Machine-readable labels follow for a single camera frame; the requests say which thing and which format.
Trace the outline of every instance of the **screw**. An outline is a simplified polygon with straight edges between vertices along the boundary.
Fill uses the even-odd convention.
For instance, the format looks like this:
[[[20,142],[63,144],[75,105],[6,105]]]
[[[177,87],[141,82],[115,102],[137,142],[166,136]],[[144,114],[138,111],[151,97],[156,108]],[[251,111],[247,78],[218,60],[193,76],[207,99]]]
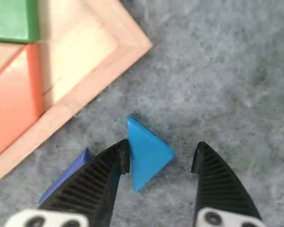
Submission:
[[[242,224],[242,227],[257,227],[257,226],[255,224],[250,223],[250,222],[244,222]]]
[[[41,216],[36,216],[31,218],[25,227],[42,227],[45,222],[45,219]]]
[[[80,227],[80,224],[79,222],[72,220],[66,222],[62,227]]]
[[[207,212],[205,214],[205,220],[213,226],[219,226],[222,224],[222,218],[215,212]]]

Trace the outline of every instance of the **green block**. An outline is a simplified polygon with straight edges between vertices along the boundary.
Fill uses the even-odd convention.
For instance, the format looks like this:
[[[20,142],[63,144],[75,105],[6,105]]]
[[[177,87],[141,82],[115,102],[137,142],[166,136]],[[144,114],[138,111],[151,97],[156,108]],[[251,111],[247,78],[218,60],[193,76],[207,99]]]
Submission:
[[[39,39],[38,0],[0,0],[0,41],[32,43]]]

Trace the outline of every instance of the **gray carpet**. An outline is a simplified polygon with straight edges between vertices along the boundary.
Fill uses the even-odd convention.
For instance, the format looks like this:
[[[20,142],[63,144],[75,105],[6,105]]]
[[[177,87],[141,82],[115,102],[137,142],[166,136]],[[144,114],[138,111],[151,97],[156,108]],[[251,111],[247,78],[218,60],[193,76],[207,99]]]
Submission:
[[[201,140],[229,163],[265,223],[284,227],[284,0],[125,0],[154,48],[0,181],[0,226],[36,207],[85,148],[126,137],[133,114],[176,160],[133,193],[122,177],[111,226],[192,226]]]

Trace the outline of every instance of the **red block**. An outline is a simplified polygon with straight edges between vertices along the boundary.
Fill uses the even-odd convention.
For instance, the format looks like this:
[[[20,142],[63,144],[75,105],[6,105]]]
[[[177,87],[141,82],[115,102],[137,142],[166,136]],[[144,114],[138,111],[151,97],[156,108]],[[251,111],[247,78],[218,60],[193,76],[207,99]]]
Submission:
[[[38,44],[28,44],[0,72],[0,154],[43,112]]]

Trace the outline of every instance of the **tangram piece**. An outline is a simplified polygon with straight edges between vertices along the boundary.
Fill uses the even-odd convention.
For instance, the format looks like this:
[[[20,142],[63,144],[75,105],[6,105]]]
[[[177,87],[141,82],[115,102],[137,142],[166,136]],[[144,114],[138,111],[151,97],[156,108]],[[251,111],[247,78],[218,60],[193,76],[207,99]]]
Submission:
[[[127,117],[134,191],[139,191],[174,157],[173,150],[136,120]]]
[[[0,41],[30,43],[40,38],[38,0],[0,0]]]
[[[0,72],[0,153],[43,113],[38,54],[28,44]]]

